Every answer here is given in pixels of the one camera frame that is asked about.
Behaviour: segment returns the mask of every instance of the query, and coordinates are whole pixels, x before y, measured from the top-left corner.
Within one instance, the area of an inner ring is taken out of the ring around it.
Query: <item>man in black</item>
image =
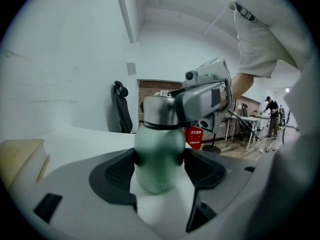
[[[268,109],[271,110],[271,117],[270,117],[270,125],[269,125],[269,132],[268,135],[272,135],[272,130],[273,130],[273,135],[278,134],[278,125],[279,125],[279,107],[276,101],[273,101],[269,96],[266,97],[266,100],[268,101],[268,105],[266,106],[265,110],[262,111],[261,113],[266,112]]]

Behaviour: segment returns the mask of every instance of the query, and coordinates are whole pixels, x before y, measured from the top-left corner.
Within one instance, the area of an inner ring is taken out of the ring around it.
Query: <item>stainless steel bottle cap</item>
[[[175,98],[168,91],[161,91],[143,100],[143,120],[160,126],[177,126]]]

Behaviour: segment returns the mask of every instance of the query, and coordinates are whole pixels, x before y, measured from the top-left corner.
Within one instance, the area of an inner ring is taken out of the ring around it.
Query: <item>chair headrest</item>
[[[122,84],[120,81],[114,81],[115,87],[114,87],[114,93],[119,92],[119,95],[122,97],[127,97],[129,92],[126,87]]]

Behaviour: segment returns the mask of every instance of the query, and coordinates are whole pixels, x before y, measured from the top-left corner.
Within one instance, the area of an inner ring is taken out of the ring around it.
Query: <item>white sleeve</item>
[[[249,21],[236,10],[234,23],[239,40],[239,73],[271,78],[277,61],[291,58],[269,28],[259,20]]]

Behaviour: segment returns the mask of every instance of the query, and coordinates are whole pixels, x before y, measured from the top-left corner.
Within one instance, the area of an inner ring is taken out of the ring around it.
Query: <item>metal stand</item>
[[[204,145],[202,147],[202,150],[207,151],[207,152],[212,152],[212,153],[219,155],[221,153],[221,149],[214,145],[215,139],[216,139],[216,134],[213,135],[212,144],[211,145]]]

